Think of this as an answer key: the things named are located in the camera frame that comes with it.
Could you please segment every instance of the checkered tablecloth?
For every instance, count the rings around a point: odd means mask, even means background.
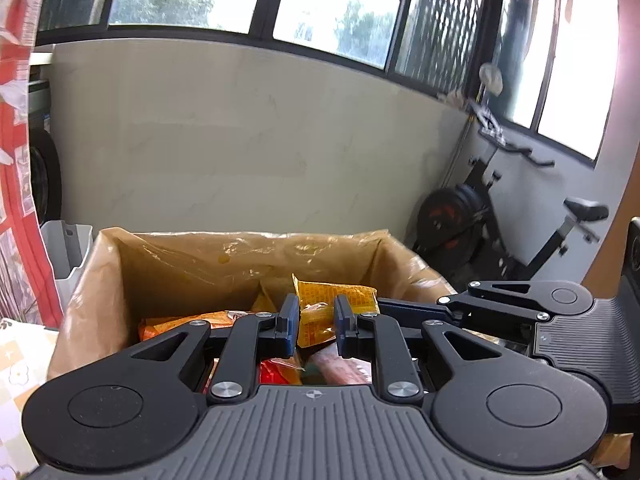
[[[43,326],[0,319],[0,480],[16,480],[38,465],[20,418],[46,380],[57,337]]]

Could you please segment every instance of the snack package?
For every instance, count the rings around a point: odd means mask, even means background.
[[[212,328],[226,328],[232,326],[236,319],[247,314],[249,312],[241,310],[223,310],[197,316],[143,319],[138,326],[138,335],[140,341],[146,341],[194,319],[205,319],[209,321]],[[217,361],[214,363],[205,390],[209,386],[216,364]],[[260,363],[260,384],[302,384],[300,380],[302,370],[304,368],[300,366],[296,356],[290,359],[268,359]]]
[[[339,294],[348,298],[354,314],[380,312],[376,289],[370,286],[301,282],[295,276],[293,284],[300,298],[300,348],[318,345],[335,338],[334,299]]]
[[[336,343],[319,350],[309,359],[315,364],[327,384],[370,384],[371,363],[360,359],[343,359],[338,355]]]

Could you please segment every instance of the exercise bike seat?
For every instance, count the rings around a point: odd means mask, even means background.
[[[609,217],[609,207],[600,202],[592,202],[581,198],[564,200],[566,208],[572,212],[578,222],[598,222]]]

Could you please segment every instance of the yellow snack package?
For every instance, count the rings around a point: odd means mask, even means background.
[[[354,314],[380,312],[376,289],[364,285],[301,282],[293,276],[293,285],[300,298],[298,346],[307,348],[335,338],[334,299],[344,294]]]

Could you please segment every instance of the exercise bike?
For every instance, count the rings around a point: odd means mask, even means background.
[[[480,124],[479,135],[489,143],[488,151],[469,161],[472,169],[462,184],[438,189],[424,200],[418,213],[414,251],[462,291],[470,282],[482,280],[530,280],[556,251],[560,256],[568,251],[564,240],[573,228],[580,229],[587,243],[599,242],[598,235],[586,224],[607,219],[609,208],[567,198],[564,205],[570,214],[528,265],[508,251],[489,194],[502,176],[494,171],[485,180],[489,163],[498,151],[522,156],[537,168],[552,168],[555,161],[537,160],[531,148],[507,141],[487,107],[473,101],[469,104]]]

